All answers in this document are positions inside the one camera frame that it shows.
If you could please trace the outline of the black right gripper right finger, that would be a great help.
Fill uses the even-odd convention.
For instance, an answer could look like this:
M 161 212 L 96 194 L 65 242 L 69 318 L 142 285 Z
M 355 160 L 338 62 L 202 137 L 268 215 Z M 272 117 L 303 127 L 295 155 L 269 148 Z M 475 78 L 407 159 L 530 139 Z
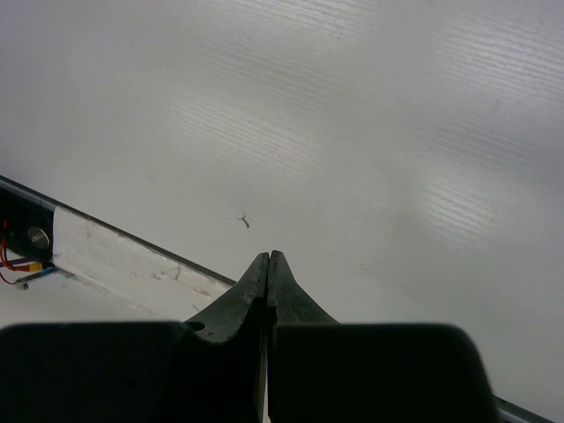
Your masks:
M 274 422 L 497 422 L 479 351 L 441 323 L 339 323 L 283 253 L 267 279 L 268 413 Z

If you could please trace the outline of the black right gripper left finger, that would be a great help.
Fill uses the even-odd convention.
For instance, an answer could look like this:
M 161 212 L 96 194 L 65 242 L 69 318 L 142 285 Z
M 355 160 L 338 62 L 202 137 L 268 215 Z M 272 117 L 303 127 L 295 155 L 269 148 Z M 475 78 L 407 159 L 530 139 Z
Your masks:
M 184 322 L 4 328 L 2 421 L 261 421 L 268 265 Z

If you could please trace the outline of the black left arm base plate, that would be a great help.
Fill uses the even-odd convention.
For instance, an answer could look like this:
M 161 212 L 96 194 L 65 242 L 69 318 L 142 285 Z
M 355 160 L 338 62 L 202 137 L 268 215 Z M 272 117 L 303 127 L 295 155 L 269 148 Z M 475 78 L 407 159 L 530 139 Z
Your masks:
M 56 203 L 1 177 L 1 266 L 10 271 L 52 267 Z

